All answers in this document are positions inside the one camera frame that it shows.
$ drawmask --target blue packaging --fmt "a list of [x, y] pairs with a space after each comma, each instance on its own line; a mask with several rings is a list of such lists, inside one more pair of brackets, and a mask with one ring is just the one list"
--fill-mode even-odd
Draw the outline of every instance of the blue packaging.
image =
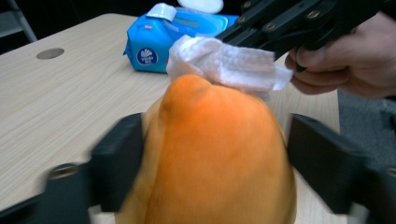
[[169, 21], [144, 14], [128, 29], [127, 54], [136, 71], [166, 73], [169, 49], [183, 35], [215, 37], [234, 24], [237, 16], [212, 15], [176, 8]]

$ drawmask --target human hand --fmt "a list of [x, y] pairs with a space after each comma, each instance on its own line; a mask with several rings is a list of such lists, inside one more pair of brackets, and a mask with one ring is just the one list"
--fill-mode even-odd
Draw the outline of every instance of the human hand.
[[[296, 63], [307, 69], [296, 72]], [[292, 84], [306, 94], [340, 89], [366, 98], [396, 95], [396, 21], [378, 13], [321, 49], [291, 50], [286, 66], [294, 70]]]

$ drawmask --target orange toy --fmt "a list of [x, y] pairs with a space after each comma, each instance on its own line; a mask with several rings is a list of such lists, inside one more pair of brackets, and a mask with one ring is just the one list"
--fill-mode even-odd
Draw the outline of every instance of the orange toy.
[[259, 98], [186, 75], [143, 125], [142, 166], [118, 224], [294, 223], [285, 141]]

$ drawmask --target gray carpet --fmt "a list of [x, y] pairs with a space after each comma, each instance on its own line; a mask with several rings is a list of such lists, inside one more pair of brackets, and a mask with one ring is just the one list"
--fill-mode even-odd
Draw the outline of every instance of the gray carpet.
[[362, 99], [338, 92], [341, 135], [370, 155], [369, 166], [396, 167], [396, 132], [390, 117], [396, 117], [396, 101]]

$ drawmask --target wooden table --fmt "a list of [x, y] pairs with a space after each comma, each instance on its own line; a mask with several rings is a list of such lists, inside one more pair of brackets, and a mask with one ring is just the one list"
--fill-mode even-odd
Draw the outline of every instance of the wooden table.
[[[36, 195], [49, 168], [87, 161], [118, 119], [146, 111], [164, 93], [167, 75], [136, 72], [122, 55], [134, 20], [106, 14], [0, 56], [0, 210]], [[37, 59], [54, 48], [64, 54]], [[336, 92], [308, 97], [289, 86], [273, 92], [269, 105], [285, 130], [290, 112], [339, 129]], [[298, 187], [296, 223], [346, 223], [301, 179]]]

